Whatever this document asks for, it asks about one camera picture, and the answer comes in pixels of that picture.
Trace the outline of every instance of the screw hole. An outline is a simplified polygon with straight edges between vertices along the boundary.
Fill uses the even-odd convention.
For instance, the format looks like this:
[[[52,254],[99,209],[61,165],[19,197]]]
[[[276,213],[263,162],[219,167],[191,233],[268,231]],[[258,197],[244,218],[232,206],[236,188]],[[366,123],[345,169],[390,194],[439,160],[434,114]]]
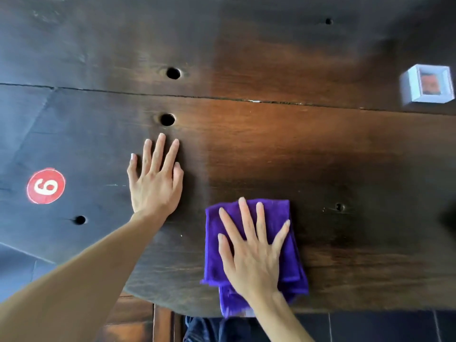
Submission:
[[[176,118],[173,114],[163,114],[162,116],[160,116],[160,123],[163,126],[171,126],[173,125],[175,120]]]
[[[81,224],[85,224],[87,223],[87,218],[85,218],[85,216],[76,216],[74,219],[73,219],[73,223],[74,224],[77,224],[78,226],[80,226]]]
[[[343,205],[342,203],[336,203],[336,210],[339,211],[339,212],[342,212],[345,210],[345,205]]]
[[[181,77],[181,72],[179,69],[177,68],[174,68],[174,67],[169,67],[167,70],[166,70],[166,76],[169,78],[169,79],[179,79]]]

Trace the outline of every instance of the left hand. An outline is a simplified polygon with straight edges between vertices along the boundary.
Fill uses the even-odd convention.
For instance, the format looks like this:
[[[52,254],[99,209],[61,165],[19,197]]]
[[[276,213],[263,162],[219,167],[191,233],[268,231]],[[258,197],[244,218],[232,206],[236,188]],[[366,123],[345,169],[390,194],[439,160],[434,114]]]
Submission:
[[[184,171],[179,162],[175,162],[179,149],[179,140],[171,145],[162,166],[163,148],[166,136],[160,133],[151,155],[152,141],[146,139],[143,149],[143,163],[140,177],[136,173],[138,156],[131,154],[127,169],[133,211],[145,216],[157,213],[167,218],[179,204],[182,194]]]

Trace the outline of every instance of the floor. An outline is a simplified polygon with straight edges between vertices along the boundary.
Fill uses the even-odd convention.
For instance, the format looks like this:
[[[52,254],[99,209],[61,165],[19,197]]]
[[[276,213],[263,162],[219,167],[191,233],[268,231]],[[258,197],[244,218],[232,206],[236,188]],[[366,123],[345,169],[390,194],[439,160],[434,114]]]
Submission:
[[[0,244],[0,301],[4,301],[54,267],[54,264]],[[117,314],[111,315],[112,324],[105,327],[105,332],[111,336],[119,330],[124,337],[131,337],[124,342],[145,342],[150,336],[143,333],[144,326],[147,324],[132,322],[131,319],[126,318],[128,307],[131,306],[128,301],[132,301],[132,298],[124,297],[123,301],[125,302],[118,303],[122,308]],[[141,317],[144,319],[149,317],[149,314],[144,313],[149,310],[144,306]],[[450,342],[456,340],[456,311],[334,312],[300,315],[299,320],[318,342]]]

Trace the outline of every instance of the dark wooden table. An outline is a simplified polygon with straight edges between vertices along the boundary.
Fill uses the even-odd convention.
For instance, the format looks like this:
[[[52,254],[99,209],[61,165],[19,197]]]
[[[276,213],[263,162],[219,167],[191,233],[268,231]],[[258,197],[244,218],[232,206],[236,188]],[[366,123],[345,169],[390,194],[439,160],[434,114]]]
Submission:
[[[433,0],[186,2],[0,1],[0,242],[62,263],[115,230],[129,154],[164,132],[181,140],[184,194],[128,292],[220,315],[199,284],[204,209],[243,195],[291,200],[311,286],[296,311],[455,308],[455,103],[404,109],[398,90],[414,60],[454,59],[391,32],[431,28],[417,6]],[[65,192],[32,204],[46,167]]]

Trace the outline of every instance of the purple cloth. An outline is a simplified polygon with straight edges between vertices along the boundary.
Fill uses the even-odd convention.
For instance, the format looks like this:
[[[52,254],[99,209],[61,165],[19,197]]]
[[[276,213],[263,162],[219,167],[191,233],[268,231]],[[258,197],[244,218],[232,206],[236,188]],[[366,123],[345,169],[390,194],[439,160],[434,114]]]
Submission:
[[[253,199],[248,200],[247,205],[254,223],[256,224],[256,203],[262,202],[265,207],[266,236],[269,244],[282,228],[286,220],[290,219],[290,201]],[[219,254],[218,234],[224,234],[228,240],[228,234],[219,217],[219,208],[223,207],[230,215],[242,238],[245,233],[242,226],[242,217],[238,202],[220,203],[206,209],[206,261],[204,278],[201,283],[219,287],[220,308],[222,314],[227,316],[236,315],[249,308],[243,299],[231,286],[223,271],[223,263]],[[299,260],[299,251],[296,246],[295,236],[290,227],[290,232],[285,238],[279,257],[279,290],[285,299],[290,302],[297,294],[308,294],[308,283],[304,270]]]

